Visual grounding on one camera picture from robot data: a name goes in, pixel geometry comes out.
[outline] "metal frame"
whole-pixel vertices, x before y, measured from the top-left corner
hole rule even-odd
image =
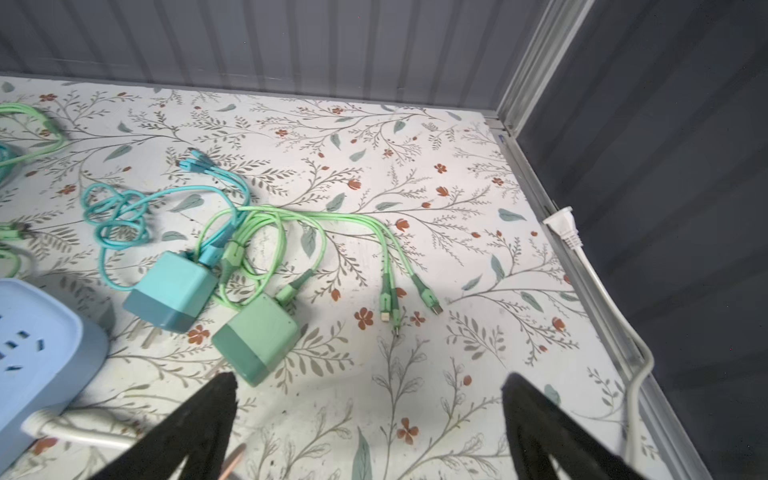
[[[541,221],[556,212],[558,207],[541,185],[517,141],[504,131],[495,130],[494,133],[537,219]],[[624,382],[629,382],[642,361],[637,346],[621,328],[571,249],[567,248],[559,237],[552,235],[549,229],[545,228],[543,231],[568,273],[571,285],[578,293],[616,370]],[[648,432],[676,480],[712,479],[653,375],[641,386],[640,410]]]
[[[536,102],[571,46],[595,0],[549,0],[531,43],[498,107],[498,117],[517,138]]]

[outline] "blue charging cable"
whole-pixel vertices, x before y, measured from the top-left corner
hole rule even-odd
[[[179,167],[182,170],[209,174],[223,182],[232,184],[243,192],[245,198],[243,206],[247,207],[250,204],[250,191],[248,190],[245,180],[232,172],[217,167],[207,155],[198,150],[192,150],[191,154],[194,158],[186,159],[179,163]],[[90,204],[89,200],[91,193],[94,190],[99,189],[107,190],[112,195]],[[80,199],[84,210],[83,219],[89,225],[96,227],[94,238],[96,243],[101,247],[98,257],[98,271],[107,285],[115,290],[124,292],[134,288],[133,286],[118,285],[109,278],[104,266],[107,250],[125,250],[148,242],[150,235],[149,230],[147,230],[147,223],[144,220],[144,215],[149,209],[149,203],[164,195],[190,190],[203,190],[219,194],[224,201],[227,202],[227,205],[232,212],[230,221],[223,225],[213,236],[203,242],[200,249],[200,257],[193,258],[194,261],[211,268],[219,262],[227,242],[247,216],[247,212],[240,212],[237,210],[237,207],[221,189],[207,185],[189,185],[185,187],[169,188],[152,195],[145,195],[136,190],[125,190],[121,193],[115,190],[112,186],[103,183],[92,184],[85,189]],[[112,239],[113,229],[118,227],[127,227],[133,230],[135,232],[134,239]]]

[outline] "green charging cable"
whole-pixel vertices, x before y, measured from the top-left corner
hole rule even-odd
[[[2,182],[5,177],[8,176],[8,173],[10,173],[11,168],[23,161],[27,160],[33,160],[37,157],[41,157],[43,155],[47,155],[50,153],[55,152],[56,150],[59,150],[60,148],[64,147],[64,145],[67,143],[67,138],[64,136],[64,134],[61,132],[61,130],[56,127],[56,125],[45,116],[41,111],[39,111],[37,108],[30,107],[29,105],[25,104],[19,104],[19,103],[7,103],[7,104],[0,104],[0,115],[12,115],[12,114],[25,114],[30,117],[33,117],[37,119],[40,123],[43,124],[43,127],[45,127],[46,130],[51,132],[51,134],[56,138],[53,143],[50,145],[47,145],[40,150],[30,152],[25,155],[20,155],[18,157],[7,157],[2,156],[0,157],[0,182]]]
[[[382,248],[382,292],[379,298],[380,310],[382,321],[392,321],[392,329],[396,334],[399,333],[402,324],[402,314],[400,312],[397,289],[395,284],[395,274],[392,270],[392,261],[389,257],[389,245],[387,240],[395,247],[400,260],[402,261],[403,268],[410,275],[411,280],[419,290],[419,294],[426,306],[430,308],[435,314],[440,314],[442,308],[439,305],[437,297],[434,293],[421,281],[419,276],[413,271],[413,267],[402,249],[399,241],[392,233],[392,231],[379,220],[360,214],[335,214],[330,212],[295,212],[291,210],[285,210],[278,207],[272,207],[270,205],[260,205],[255,207],[240,207],[240,211],[249,211],[250,214],[245,219],[240,228],[232,236],[232,240],[227,245],[225,253],[221,260],[221,276],[217,295],[214,295],[214,299],[225,306],[228,306],[234,310],[241,310],[244,306],[256,299],[269,283],[272,276],[277,271],[277,268],[283,262],[286,251],[286,236],[283,226],[284,221],[299,221],[305,225],[314,228],[320,235],[321,247],[319,255],[315,259],[311,268],[305,271],[299,278],[294,280],[285,286],[276,295],[276,300],[281,305],[287,305],[298,293],[299,288],[317,271],[317,268],[322,261],[326,252],[326,232],[317,223],[316,220],[330,220],[330,221],[342,221],[348,223],[357,223],[371,230],[379,241]],[[209,222],[203,228],[198,245],[195,249],[194,255],[199,255],[200,245],[202,239],[205,237],[206,232],[211,228],[213,223],[223,215],[230,214],[230,210],[222,210],[218,214],[215,214]],[[275,247],[275,254],[273,255],[272,264],[265,273],[258,273],[256,268],[251,265],[248,259],[245,257],[244,251],[246,245],[250,242],[256,232],[268,225],[275,225],[278,231],[278,237]],[[240,302],[233,302],[227,297],[226,288],[229,279],[235,270],[241,269],[243,275],[251,279],[255,283],[253,293]]]

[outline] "power cord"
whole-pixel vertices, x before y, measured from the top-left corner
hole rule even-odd
[[[640,350],[645,363],[636,371],[632,380],[627,387],[627,444],[624,451],[624,457],[631,467],[637,470],[637,460],[639,459],[639,451],[641,450],[641,432],[640,432],[640,403],[638,396],[640,395],[640,385],[650,375],[650,371],[654,368],[654,355],[648,348],[648,345],[643,341],[640,335],[632,328],[632,325],[627,321],[624,315],[616,306],[611,295],[605,289],[605,286],[600,281],[600,277],[592,268],[592,264],[589,262],[584,250],[581,249],[581,238],[578,236],[578,230],[576,229],[576,220],[574,219],[571,207],[566,207],[553,215],[545,218],[543,223],[555,232],[571,250],[576,253],[581,264],[586,269],[587,273],[591,277],[594,284],[598,287],[600,294],[608,304],[608,308],[616,316],[624,330],[627,332],[630,338],[635,342],[637,348]]]
[[[40,150],[32,151],[28,154],[20,155],[18,157],[14,157],[12,152],[10,152],[10,150],[7,148],[0,148],[0,184],[11,172],[11,168],[14,165],[55,152],[56,150],[64,147],[67,143],[67,138],[61,132],[61,130],[59,130],[58,127],[38,109],[19,103],[0,104],[0,115],[12,114],[25,114],[36,119],[43,124],[43,127],[45,127],[45,129],[48,130],[51,135],[54,136],[55,140]]]

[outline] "gray wall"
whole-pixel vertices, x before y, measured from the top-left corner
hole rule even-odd
[[[597,4],[518,139],[715,478],[768,478],[768,2]]]
[[[539,0],[6,0],[0,70],[496,109]]]

